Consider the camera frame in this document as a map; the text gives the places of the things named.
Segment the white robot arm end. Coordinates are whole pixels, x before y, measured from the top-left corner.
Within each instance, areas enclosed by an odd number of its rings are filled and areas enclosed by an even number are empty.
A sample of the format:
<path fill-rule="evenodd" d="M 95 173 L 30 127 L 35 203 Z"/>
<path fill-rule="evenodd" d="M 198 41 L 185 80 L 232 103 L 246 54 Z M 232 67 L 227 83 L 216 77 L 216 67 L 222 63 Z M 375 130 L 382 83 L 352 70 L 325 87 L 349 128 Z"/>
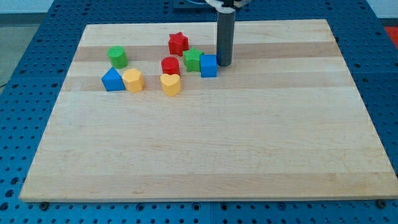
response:
<path fill-rule="evenodd" d="M 229 14 L 248 5 L 251 0 L 205 0 L 205 2 L 218 12 Z"/>

